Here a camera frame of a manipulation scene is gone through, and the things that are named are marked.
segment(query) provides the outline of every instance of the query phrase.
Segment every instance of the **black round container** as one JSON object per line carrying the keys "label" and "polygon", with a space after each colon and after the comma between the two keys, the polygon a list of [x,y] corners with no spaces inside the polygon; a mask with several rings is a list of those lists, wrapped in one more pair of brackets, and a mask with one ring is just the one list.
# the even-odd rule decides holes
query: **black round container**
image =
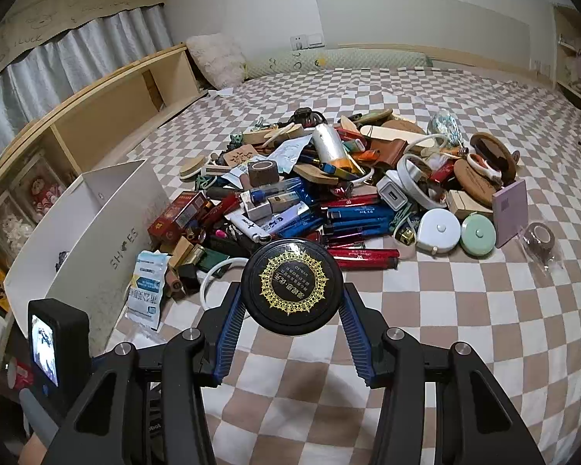
{"label": "black round container", "polygon": [[342,273],[321,245],[280,239],[250,257],[241,278],[241,295],[249,314],[268,331],[308,334],[338,310]]}

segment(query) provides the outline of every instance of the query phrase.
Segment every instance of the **purple card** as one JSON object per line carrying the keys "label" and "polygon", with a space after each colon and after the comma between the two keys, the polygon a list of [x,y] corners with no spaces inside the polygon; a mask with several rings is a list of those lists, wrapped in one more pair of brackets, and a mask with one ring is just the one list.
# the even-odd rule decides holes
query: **purple card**
{"label": "purple card", "polygon": [[515,181],[493,194],[493,224],[497,231],[497,248],[508,243],[527,227],[528,222],[525,180]]}

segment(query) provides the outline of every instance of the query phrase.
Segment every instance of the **red box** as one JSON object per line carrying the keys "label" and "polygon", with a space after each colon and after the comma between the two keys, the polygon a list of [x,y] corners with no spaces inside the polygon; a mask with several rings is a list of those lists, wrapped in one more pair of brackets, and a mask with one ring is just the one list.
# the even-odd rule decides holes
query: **red box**
{"label": "red box", "polygon": [[177,242],[189,221],[196,216],[206,202],[202,191],[181,192],[151,224],[149,234],[162,242]]}

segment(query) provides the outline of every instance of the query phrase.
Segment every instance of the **bed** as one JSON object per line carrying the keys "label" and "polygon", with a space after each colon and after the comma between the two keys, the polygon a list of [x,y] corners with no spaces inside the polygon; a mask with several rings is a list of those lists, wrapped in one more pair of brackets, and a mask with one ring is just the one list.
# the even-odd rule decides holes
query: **bed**
{"label": "bed", "polygon": [[[430,68],[279,74],[244,83],[228,98],[203,98],[139,144],[168,195],[187,189],[181,161],[225,148],[229,135],[299,107],[328,120],[378,108],[426,128],[438,108],[457,113],[467,136],[488,131],[520,150],[530,212],[544,215],[564,254],[545,276],[511,240],[483,260],[460,247],[418,253],[398,270],[346,272],[369,307],[423,343],[467,341],[521,413],[547,463],[562,463],[581,441],[581,111],[561,93]],[[376,239],[371,247],[388,247]],[[240,270],[209,290],[221,300]],[[198,298],[168,303],[166,340],[196,324]],[[108,347],[133,331],[122,318]],[[352,365],[338,315],[305,337],[279,337],[245,321],[230,375],[203,389],[218,463],[366,464],[383,393],[370,392]],[[433,463],[434,386],[426,387],[423,463]]]}

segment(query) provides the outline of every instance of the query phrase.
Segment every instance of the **camera screen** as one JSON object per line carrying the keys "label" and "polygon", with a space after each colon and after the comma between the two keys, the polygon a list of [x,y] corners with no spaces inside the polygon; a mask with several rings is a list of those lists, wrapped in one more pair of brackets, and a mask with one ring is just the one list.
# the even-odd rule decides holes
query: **camera screen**
{"label": "camera screen", "polygon": [[56,375],[56,355],[54,352],[54,332],[38,316],[32,315],[32,349],[35,363],[45,375],[58,386]]}

